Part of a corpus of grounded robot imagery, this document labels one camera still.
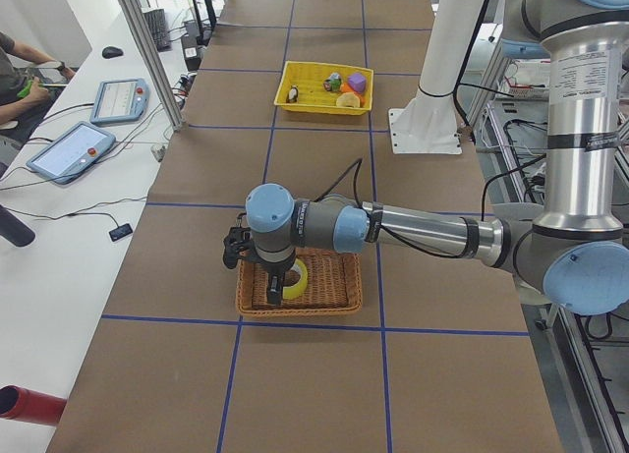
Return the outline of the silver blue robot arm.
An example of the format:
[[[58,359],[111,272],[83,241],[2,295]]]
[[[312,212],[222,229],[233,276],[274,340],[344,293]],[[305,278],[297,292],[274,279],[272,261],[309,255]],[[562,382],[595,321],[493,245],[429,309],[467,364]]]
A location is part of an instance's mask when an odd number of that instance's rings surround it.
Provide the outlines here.
[[[247,197],[247,226],[224,241],[225,265],[240,259],[261,265],[267,299],[278,304],[297,249],[356,254],[386,242],[478,259],[579,315],[624,304],[628,251],[612,213],[612,189],[628,0],[505,0],[502,35],[509,57],[550,58],[546,150],[536,159],[543,203],[531,221],[447,217],[333,191],[296,199],[264,184]]]

